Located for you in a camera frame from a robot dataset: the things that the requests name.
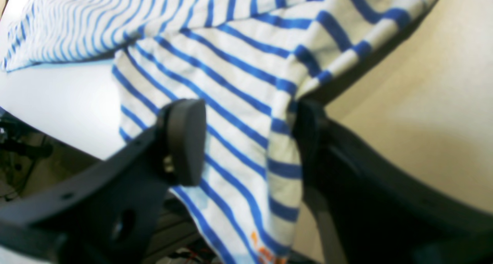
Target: mounting hole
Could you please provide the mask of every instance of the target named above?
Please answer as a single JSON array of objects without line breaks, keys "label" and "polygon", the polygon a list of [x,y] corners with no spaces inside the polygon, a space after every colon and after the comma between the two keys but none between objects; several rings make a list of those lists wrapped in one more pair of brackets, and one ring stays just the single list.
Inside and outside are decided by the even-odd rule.
[{"label": "mounting hole", "polygon": [[63,199],[63,200],[67,200],[67,199],[71,199],[72,197],[74,197],[74,193],[64,194],[60,198]]},{"label": "mounting hole", "polygon": [[111,239],[113,242],[120,242],[125,240],[135,225],[135,212],[133,210],[125,210],[118,216],[113,226],[111,233]]}]

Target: garment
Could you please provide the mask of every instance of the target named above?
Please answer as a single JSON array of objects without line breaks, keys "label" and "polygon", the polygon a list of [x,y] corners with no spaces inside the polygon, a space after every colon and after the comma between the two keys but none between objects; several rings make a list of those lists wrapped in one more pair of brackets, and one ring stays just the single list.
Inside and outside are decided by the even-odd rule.
[{"label": "garment", "polygon": [[226,263],[283,263],[302,199],[296,101],[435,0],[32,0],[2,68],[116,51],[126,141],[180,98],[207,107],[198,187],[174,187]]}]

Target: beige wall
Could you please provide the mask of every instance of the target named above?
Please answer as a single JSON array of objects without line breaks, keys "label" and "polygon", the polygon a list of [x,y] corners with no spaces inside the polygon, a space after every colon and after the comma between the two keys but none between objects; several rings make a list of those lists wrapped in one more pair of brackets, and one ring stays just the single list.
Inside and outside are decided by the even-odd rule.
[{"label": "beige wall", "polygon": [[[493,213],[493,0],[439,0],[418,30],[326,108],[429,185]],[[295,248],[322,259],[302,214]]]}]

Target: white table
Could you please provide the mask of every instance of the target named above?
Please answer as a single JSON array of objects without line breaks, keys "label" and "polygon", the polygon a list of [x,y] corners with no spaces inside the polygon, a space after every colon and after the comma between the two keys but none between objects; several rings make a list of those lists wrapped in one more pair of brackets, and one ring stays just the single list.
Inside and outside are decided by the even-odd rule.
[{"label": "white table", "polygon": [[[0,40],[26,1],[9,2]],[[327,112],[419,180],[493,212],[491,1],[440,0],[408,41]],[[0,55],[4,51],[0,42]],[[124,146],[110,64],[43,64],[0,73],[0,106],[106,159]],[[322,261],[316,226],[305,207],[298,225],[294,248]]]}]

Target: striped shirt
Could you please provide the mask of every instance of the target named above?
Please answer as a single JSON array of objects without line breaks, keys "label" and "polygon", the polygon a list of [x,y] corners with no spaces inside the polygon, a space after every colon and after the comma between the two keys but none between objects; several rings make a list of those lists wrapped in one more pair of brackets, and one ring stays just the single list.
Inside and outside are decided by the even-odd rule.
[{"label": "striped shirt", "polygon": [[203,179],[173,187],[226,263],[283,263],[302,199],[296,102],[371,55],[435,0],[31,0],[2,68],[115,52],[120,134],[180,98],[206,101]]}]

